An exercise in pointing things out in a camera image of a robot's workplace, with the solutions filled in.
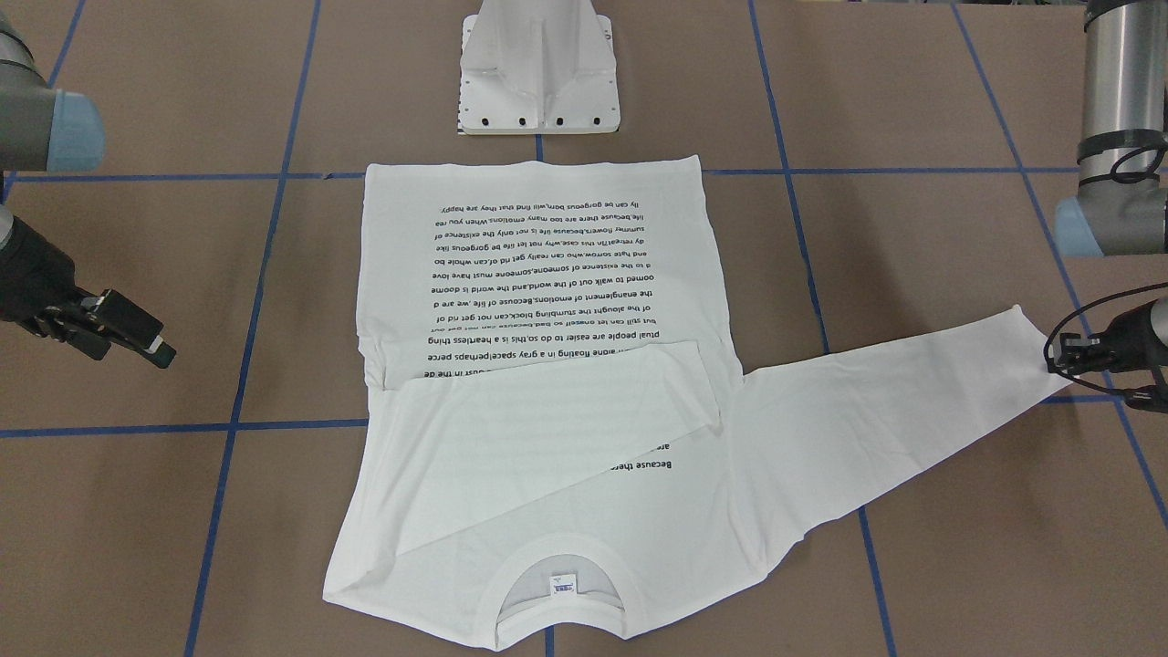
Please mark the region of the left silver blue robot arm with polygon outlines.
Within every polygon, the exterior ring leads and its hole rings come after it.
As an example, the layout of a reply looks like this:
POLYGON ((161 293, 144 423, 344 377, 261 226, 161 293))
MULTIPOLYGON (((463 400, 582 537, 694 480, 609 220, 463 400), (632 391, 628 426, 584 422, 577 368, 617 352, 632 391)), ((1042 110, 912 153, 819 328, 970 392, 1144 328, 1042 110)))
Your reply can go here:
MULTIPOLYGON (((1057 205, 1055 241, 1064 257, 1164 253, 1163 1, 1090 1, 1083 18, 1086 63, 1078 191, 1057 205)), ((1075 383, 1086 373, 1147 371, 1150 383, 1110 390, 1139 412, 1164 412, 1164 299, 1143 303, 1101 332, 1047 339, 1047 369, 1075 383)))

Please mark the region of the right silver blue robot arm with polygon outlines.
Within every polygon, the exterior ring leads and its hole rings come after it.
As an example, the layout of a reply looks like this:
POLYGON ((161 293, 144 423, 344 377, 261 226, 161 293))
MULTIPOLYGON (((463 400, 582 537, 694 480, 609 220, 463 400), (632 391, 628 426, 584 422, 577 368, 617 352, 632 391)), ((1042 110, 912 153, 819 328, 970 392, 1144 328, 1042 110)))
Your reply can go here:
MULTIPOLYGON (((84 172, 99 166, 105 131, 82 94, 55 89, 9 18, 1 16, 1 165, 5 171, 84 172)), ((113 288, 77 286, 74 260, 1 208, 1 319, 103 360, 111 346, 168 369, 176 352, 164 324, 113 288)))

